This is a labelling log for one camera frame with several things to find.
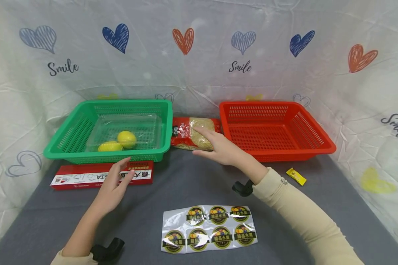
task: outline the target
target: yellow snack bar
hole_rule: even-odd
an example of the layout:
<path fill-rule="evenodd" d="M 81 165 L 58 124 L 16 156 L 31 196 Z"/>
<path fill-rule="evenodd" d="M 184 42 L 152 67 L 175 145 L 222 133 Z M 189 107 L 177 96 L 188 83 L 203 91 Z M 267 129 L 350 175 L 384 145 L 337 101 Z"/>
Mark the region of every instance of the yellow snack bar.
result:
<path fill-rule="evenodd" d="M 289 169 L 288 171 L 286 171 L 286 174 L 291 176 L 291 178 L 296 180 L 296 182 L 299 183 L 301 186 L 303 186 L 306 182 L 306 178 L 301 176 L 301 174 L 298 173 L 296 170 L 294 170 L 293 167 L 291 169 Z"/>

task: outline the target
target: round sticker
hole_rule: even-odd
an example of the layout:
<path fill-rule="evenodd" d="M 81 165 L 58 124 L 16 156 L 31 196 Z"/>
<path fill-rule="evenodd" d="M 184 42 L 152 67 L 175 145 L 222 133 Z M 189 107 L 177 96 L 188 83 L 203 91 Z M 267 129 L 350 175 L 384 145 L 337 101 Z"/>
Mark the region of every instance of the round sticker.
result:
<path fill-rule="evenodd" d="M 224 224 L 228 217 L 226 209 L 221 206 L 212 207 L 208 215 L 209 220 L 216 225 Z"/>
<path fill-rule="evenodd" d="M 205 215 L 202 212 L 202 207 L 194 206 L 191 207 L 187 212 L 186 221 L 193 226 L 200 226 L 205 221 Z"/>
<path fill-rule="evenodd" d="M 241 224 L 234 229 L 234 239 L 241 245 L 250 245 L 256 238 L 256 233 L 250 227 Z"/>
<path fill-rule="evenodd" d="M 193 229 L 187 239 L 187 245 L 194 251 L 202 251 L 209 243 L 209 237 L 206 232 L 200 228 Z"/>
<path fill-rule="evenodd" d="M 186 245 L 186 239 L 178 230 L 172 230 L 162 240 L 162 247 L 169 253 L 176 254 Z"/>
<path fill-rule="evenodd" d="M 234 220 L 243 223 L 249 218 L 249 215 L 251 215 L 251 212 L 248 211 L 245 207 L 243 206 L 233 206 L 231 208 L 230 215 L 233 217 Z"/>
<path fill-rule="evenodd" d="M 211 237 L 211 242 L 217 248 L 227 248 L 233 241 L 233 235 L 230 234 L 229 229 L 224 226 L 218 226 L 214 229 Z"/>

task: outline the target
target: sleeve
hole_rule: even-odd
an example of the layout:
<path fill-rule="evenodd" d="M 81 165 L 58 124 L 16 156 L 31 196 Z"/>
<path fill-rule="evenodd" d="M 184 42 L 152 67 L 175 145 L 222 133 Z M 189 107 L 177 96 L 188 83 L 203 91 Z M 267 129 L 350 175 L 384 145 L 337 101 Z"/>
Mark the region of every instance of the sleeve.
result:
<path fill-rule="evenodd" d="M 363 265 L 339 227 L 304 193 L 289 184 L 272 168 L 253 194 L 275 209 L 299 232 L 316 265 Z"/>
<path fill-rule="evenodd" d="M 93 260 L 93 253 L 90 253 L 87 257 L 63 257 L 62 251 L 56 254 L 51 265 L 95 265 L 98 264 L 96 260 Z"/>

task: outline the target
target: lemon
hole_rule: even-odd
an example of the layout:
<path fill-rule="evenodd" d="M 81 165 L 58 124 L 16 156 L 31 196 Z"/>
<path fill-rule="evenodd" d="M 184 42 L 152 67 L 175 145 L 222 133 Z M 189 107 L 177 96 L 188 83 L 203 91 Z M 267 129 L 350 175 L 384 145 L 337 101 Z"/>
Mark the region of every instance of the lemon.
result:
<path fill-rule="evenodd" d="M 118 133 L 118 143 L 125 149 L 131 149 L 136 145 L 136 136 L 131 131 L 121 131 Z"/>
<path fill-rule="evenodd" d="M 122 151 L 122 145 L 116 141 L 104 142 L 98 148 L 99 152 Z"/>

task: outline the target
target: white backdrop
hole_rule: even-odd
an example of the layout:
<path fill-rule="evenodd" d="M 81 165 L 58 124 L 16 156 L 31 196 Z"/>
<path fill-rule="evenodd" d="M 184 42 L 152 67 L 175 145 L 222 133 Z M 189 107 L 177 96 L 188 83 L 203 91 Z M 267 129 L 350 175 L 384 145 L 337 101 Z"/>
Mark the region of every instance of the white backdrop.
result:
<path fill-rule="evenodd" d="M 297 101 L 398 241 L 398 0 L 0 0 L 0 238 L 98 98 Z"/>

